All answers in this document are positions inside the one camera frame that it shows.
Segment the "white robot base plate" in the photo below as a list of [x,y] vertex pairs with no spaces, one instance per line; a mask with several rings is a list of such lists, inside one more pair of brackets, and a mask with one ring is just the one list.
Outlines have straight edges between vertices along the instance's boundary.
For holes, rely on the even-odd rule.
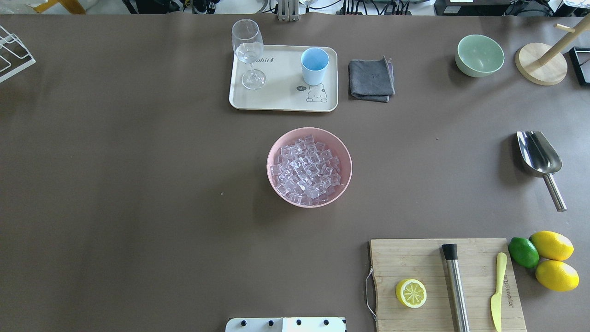
[[341,317],[259,317],[234,318],[226,332],[345,332],[346,320]]

